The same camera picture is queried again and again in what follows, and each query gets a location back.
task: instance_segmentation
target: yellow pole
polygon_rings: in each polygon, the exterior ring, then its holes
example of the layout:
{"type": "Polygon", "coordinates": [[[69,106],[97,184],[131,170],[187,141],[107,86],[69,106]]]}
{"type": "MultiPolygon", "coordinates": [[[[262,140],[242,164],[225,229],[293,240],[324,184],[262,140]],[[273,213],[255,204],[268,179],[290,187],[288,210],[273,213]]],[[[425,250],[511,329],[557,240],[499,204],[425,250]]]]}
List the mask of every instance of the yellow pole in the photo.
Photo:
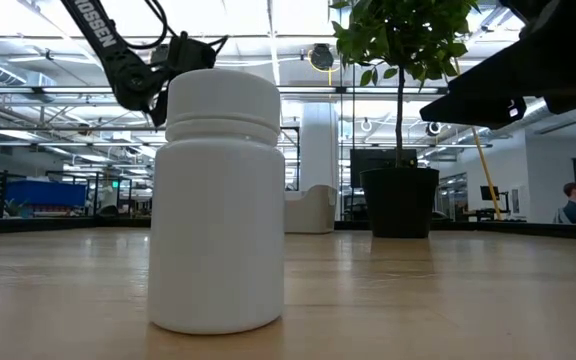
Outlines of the yellow pole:
{"type": "Polygon", "coordinates": [[[486,174],[486,181],[488,182],[488,189],[490,189],[490,196],[492,197],[492,203],[495,205],[495,214],[497,214],[497,220],[501,220],[501,211],[499,211],[499,204],[497,203],[497,196],[495,195],[495,186],[490,178],[490,173],[488,172],[488,165],[486,164],[486,158],[484,157],[484,151],[481,149],[481,143],[479,142],[479,134],[474,127],[471,127],[472,136],[475,138],[475,144],[477,144],[477,150],[479,150],[479,158],[481,159],[481,166],[484,168],[484,173],[486,174]]]}

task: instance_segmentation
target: small tree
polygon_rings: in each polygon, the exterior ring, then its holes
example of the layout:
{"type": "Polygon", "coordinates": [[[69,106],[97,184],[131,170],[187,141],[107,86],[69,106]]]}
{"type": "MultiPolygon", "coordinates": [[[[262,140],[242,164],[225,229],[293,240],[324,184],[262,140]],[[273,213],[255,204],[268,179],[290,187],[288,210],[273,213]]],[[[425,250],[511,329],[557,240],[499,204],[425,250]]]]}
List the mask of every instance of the small tree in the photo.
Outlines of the small tree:
{"type": "Polygon", "coordinates": [[[467,52],[457,40],[460,34],[469,33],[466,17],[473,8],[479,11],[477,0],[359,0],[331,7],[350,6],[348,29],[332,22],[341,64],[372,66],[362,74],[360,86],[371,81],[377,85],[377,66],[383,63],[390,66],[384,79],[399,74],[395,132],[396,166],[401,166],[404,71],[421,81],[420,90],[426,79],[456,76],[451,60],[467,52]]]}

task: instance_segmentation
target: black plant pot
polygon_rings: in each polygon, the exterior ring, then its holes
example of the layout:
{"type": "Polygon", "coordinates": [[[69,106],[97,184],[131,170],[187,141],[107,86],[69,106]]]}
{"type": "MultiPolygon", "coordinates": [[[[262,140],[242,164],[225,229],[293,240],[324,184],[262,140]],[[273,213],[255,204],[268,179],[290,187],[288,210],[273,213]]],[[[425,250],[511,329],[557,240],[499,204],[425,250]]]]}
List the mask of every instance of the black plant pot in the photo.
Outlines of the black plant pot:
{"type": "Polygon", "coordinates": [[[439,171],[388,168],[359,176],[375,237],[428,237],[439,171]]]}

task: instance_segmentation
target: wooden table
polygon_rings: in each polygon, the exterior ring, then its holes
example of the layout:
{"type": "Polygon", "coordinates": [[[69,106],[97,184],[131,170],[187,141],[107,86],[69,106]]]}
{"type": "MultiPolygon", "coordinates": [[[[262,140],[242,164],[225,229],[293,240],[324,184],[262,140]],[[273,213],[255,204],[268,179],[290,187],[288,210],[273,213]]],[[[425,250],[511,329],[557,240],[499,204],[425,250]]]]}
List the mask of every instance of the wooden table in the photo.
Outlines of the wooden table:
{"type": "Polygon", "coordinates": [[[146,319],[146,229],[0,235],[0,359],[576,359],[576,240],[286,237],[284,317],[185,336],[146,319]]]}

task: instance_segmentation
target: tree trunk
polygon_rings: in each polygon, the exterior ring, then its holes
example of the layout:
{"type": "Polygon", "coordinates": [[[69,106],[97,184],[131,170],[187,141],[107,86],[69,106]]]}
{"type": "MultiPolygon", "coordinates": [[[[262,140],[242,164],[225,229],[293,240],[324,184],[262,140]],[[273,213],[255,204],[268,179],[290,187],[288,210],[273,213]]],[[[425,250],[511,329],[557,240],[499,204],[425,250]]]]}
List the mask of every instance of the tree trunk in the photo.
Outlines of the tree trunk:
{"type": "Polygon", "coordinates": [[[402,166],[402,156],[404,152],[403,138],[401,136],[401,123],[404,121],[404,82],[406,81],[404,67],[399,66],[399,85],[397,88],[397,126],[395,133],[397,135],[397,167],[402,166]]]}

